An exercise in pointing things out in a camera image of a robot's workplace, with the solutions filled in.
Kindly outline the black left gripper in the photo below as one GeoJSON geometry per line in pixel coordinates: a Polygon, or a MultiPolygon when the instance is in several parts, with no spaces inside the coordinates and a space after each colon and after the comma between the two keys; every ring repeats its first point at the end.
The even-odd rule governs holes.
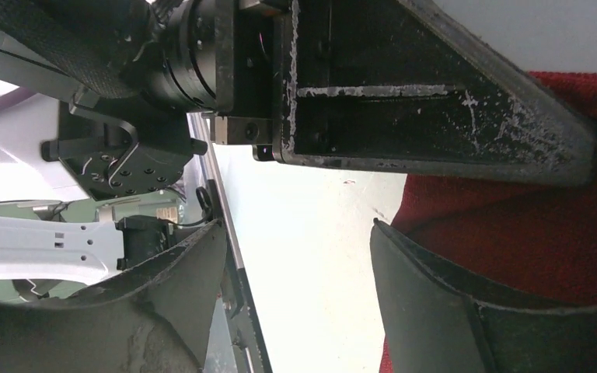
{"type": "Polygon", "coordinates": [[[273,160],[274,21],[287,1],[155,1],[158,47],[148,94],[185,113],[208,112],[211,140],[273,160]]]}

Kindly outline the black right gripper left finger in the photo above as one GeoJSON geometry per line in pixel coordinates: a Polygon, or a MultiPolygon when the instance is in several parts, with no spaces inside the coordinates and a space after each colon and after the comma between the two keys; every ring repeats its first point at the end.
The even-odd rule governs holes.
{"type": "Polygon", "coordinates": [[[215,220],[66,299],[0,303],[0,372],[200,372],[227,252],[215,220]]]}

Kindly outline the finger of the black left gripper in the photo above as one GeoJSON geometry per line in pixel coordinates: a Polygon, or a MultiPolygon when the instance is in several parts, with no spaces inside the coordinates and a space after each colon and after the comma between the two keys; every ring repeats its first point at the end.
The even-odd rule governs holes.
{"type": "Polygon", "coordinates": [[[571,187],[597,130],[432,1],[292,1],[273,154],[294,166],[571,187]]]}

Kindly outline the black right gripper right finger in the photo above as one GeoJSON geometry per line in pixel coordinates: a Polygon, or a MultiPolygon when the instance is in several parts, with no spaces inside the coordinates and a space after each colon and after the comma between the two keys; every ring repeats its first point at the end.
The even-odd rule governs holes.
{"type": "Polygon", "coordinates": [[[499,284],[384,221],[370,251],[395,371],[597,372],[597,305],[499,284]]]}

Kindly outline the red cloth napkin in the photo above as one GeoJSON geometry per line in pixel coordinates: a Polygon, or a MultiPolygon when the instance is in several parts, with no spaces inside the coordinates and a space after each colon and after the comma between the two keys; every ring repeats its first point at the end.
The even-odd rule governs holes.
{"type": "MultiPolygon", "coordinates": [[[[597,122],[597,73],[537,78],[597,122]]],[[[408,176],[388,225],[499,284],[569,305],[597,305],[597,175],[574,188],[408,176]]],[[[386,338],[379,369],[397,372],[386,338]]]]}

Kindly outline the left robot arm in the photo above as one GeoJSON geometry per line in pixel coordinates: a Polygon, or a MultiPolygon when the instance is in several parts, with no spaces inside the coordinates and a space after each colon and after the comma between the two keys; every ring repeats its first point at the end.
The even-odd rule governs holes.
{"type": "Polygon", "coordinates": [[[432,1],[0,1],[0,80],[61,102],[41,153],[92,197],[167,187],[211,140],[261,162],[549,186],[593,125],[432,1]]]}

